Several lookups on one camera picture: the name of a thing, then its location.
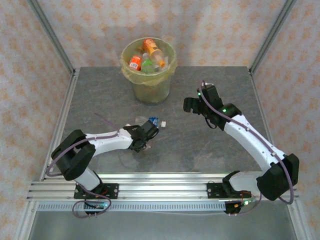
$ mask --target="patterned wallpaper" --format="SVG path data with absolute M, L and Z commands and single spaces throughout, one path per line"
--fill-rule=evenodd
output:
M 0 1 L 0 239 L 44 164 L 69 73 L 26 0 Z
M 131 41 L 171 43 L 181 66 L 250 66 L 285 0 L 39 0 L 74 67 L 117 66 Z
M 303 194 L 314 239 L 320 236 L 319 70 L 319 0 L 299 0 L 254 81 L 275 143 L 300 159 L 297 188 Z

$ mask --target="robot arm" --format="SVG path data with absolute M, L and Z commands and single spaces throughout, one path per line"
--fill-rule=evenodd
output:
M 294 154 L 288 156 L 268 142 L 250 125 L 236 106 L 231 103 L 224 105 L 213 84 L 203 83 L 201 90 L 198 89 L 197 92 L 198 98 L 187 97 L 184 99 L 183 110 L 190 113 L 192 109 L 192 113 L 202 114 L 208 125 L 208 121 L 210 121 L 215 126 L 214 128 L 219 127 L 236 139 L 250 153 L 262 170 L 259 175 L 255 176 L 238 171 L 231 173 L 225 182 L 227 186 L 224 186 L 229 188 L 227 192 L 252 191 L 258 188 L 257 190 L 267 199 L 274 201 L 290 188 L 282 164 L 289 173 L 292 185 L 297 184 L 299 159 Z
M 52 152 L 51 157 L 55 160 L 63 151 L 83 141 L 58 159 L 56 165 L 67 181 L 75 180 L 79 186 L 95 194 L 102 194 L 105 187 L 101 179 L 88 168 L 91 159 L 117 149 L 131 149 L 138 153 L 158 132 L 159 129 L 151 121 L 147 121 L 142 126 L 126 125 L 119 131 L 101 134 L 84 134 L 78 129 L 65 138 Z

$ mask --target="small plastic bottle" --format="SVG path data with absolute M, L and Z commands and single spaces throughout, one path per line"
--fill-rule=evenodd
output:
M 159 65 L 161 68 L 165 67 L 166 62 L 164 60 L 164 54 L 151 38 L 147 38 L 143 41 L 143 49 L 149 54 L 150 59 L 155 64 Z
M 143 124 L 146 123 L 146 121 L 150 120 L 157 128 L 162 127 L 165 128 L 167 122 L 165 121 L 160 121 L 158 117 L 156 116 L 151 116 L 151 117 L 146 117 L 146 116 L 137 116 L 135 118 L 135 125 L 142 126 Z
M 129 68 L 140 71 L 143 54 L 144 54 L 143 48 L 138 47 L 130 60 Z
M 150 60 L 148 53 L 142 55 L 141 72 L 152 74 L 155 72 L 154 63 Z
M 168 57 L 167 57 L 167 56 L 164 58 L 164 62 L 165 62 L 165 66 L 164 66 L 164 67 L 161 67 L 161 68 L 159 69 L 159 72 L 163 72 L 163 71 L 165 71 L 165 70 L 168 69 Z

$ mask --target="floor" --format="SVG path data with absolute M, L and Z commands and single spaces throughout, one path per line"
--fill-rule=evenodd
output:
M 155 106 L 135 99 L 131 83 L 119 67 L 82 67 L 62 139 L 76 129 L 90 134 L 114 131 L 94 113 L 118 128 L 133 125 L 137 116 L 156 116 L 166 121 L 166 128 L 160 128 L 149 141 L 149 149 L 103 153 L 91 160 L 90 168 L 98 173 L 259 171 L 254 159 L 232 137 L 218 128 L 208 128 L 203 116 L 183 111 L 184 98 L 196 98 L 202 80 L 215 84 L 223 103 L 236 105 L 267 136 L 246 67 L 177 67 L 169 96 Z

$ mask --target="metal base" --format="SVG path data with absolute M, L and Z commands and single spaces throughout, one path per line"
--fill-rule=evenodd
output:
M 117 184 L 117 183 L 103 183 L 101 188 L 105 191 L 105 194 L 99 193 L 100 195 L 106 196 L 109 199 L 117 199 L 118 198 L 119 184 Z M 88 194 L 78 184 L 75 185 L 73 198 L 74 199 L 102 199 L 101 197 L 96 197 L 91 194 Z
M 71 212 L 73 201 L 41 201 L 37 211 L 40 212 Z M 78 204 L 77 211 L 97 211 L 84 204 Z M 108 212 L 207 212 L 225 211 L 226 205 L 220 201 L 112 201 Z
M 207 201 L 207 184 L 222 183 L 227 173 L 111 173 L 98 174 L 103 183 L 119 184 L 121 201 Z M 63 177 L 50 177 L 31 183 L 28 201 L 74 201 L 74 181 Z M 286 192 L 284 199 L 289 200 Z M 214 201 L 235 201 L 241 197 L 221 196 Z
M 249 192 L 241 193 L 239 191 L 227 192 L 224 188 L 223 183 L 213 183 L 209 182 L 206 184 L 208 199 L 220 199 L 220 198 L 230 198 L 231 196 L 235 199 L 237 198 L 251 198 L 251 194 Z

